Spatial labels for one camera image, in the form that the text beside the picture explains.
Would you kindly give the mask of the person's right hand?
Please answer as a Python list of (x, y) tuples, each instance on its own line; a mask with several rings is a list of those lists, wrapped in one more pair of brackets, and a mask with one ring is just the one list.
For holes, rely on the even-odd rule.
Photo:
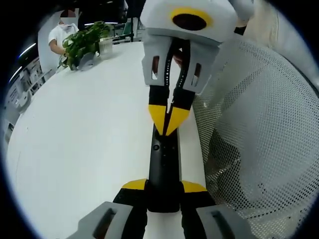
[(176, 49), (174, 51), (173, 59), (174, 59), (175, 63), (179, 66), (179, 68), (182, 67), (183, 57), (184, 57), (184, 54), (183, 54), (182, 48)]

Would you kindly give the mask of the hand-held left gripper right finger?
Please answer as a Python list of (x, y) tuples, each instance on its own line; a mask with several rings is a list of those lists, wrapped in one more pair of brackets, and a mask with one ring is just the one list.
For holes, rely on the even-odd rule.
[(216, 204), (205, 187), (182, 180), (181, 226), (186, 239), (250, 239), (248, 221), (225, 204)]

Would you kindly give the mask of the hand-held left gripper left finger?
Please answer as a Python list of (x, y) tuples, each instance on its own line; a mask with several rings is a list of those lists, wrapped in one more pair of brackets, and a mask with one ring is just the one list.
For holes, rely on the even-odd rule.
[(147, 179), (124, 184), (111, 202), (103, 202), (78, 222), (70, 239), (142, 239), (147, 225)]

